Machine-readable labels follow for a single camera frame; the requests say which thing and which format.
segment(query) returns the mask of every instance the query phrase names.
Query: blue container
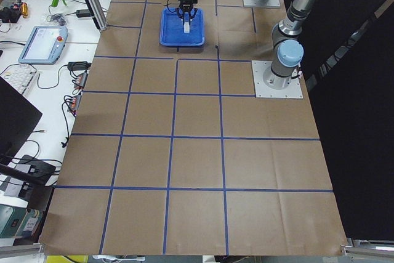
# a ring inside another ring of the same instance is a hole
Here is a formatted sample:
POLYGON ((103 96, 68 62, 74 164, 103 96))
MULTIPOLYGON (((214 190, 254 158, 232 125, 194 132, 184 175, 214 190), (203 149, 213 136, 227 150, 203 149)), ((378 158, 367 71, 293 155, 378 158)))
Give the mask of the blue container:
POLYGON ((197 10, 190 32, 183 32, 182 19, 165 8, 161 14, 160 44, 164 46, 202 46, 205 42, 204 13, 197 10))

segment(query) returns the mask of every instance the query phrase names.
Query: white keyboard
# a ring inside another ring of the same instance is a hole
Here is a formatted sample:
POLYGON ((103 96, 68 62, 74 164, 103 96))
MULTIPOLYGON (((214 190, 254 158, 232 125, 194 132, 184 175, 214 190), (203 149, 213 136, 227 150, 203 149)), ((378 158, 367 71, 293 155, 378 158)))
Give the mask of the white keyboard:
POLYGON ((1 77, 23 96, 27 95, 30 87, 38 77, 38 72, 28 64, 11 66, 1 77))

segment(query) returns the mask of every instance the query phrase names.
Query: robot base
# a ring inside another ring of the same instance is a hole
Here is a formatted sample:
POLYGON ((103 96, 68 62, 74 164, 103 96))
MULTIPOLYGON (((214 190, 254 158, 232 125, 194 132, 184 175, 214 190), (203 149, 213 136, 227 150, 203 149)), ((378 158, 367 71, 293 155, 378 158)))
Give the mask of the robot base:
POLYGON ((298 78, 292 79, 287 88, 276 90, 272 89, 263 81, 264 71, 271 67, 271 61, 252 61, 254 90, 256 98, 268 99, 303 99, 301 85, 298 78))
POLYGON ((281 3, 279 0, 243 0, 244 7, 263 7, 266 9, 280 9, 281 3))

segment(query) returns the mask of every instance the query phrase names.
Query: blue joint cap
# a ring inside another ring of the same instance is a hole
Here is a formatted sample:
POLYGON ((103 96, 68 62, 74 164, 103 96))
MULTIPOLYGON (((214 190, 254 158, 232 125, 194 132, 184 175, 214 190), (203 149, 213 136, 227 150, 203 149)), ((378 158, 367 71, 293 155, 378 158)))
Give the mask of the blue joint cap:
POLYGON ((304 56, 304 48, 293 39, 283 41, 278 48, 279 61, 288 68, 297 66, 304 56))

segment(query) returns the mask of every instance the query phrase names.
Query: tablet device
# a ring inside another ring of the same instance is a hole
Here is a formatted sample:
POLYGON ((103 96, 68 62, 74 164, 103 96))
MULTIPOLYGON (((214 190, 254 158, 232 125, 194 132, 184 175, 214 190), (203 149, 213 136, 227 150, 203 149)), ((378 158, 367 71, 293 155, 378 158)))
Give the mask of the tablet device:
POLYGON ((54 64, 66 44, 66 26, 36 26, 18 59, 26 64, 54 64))

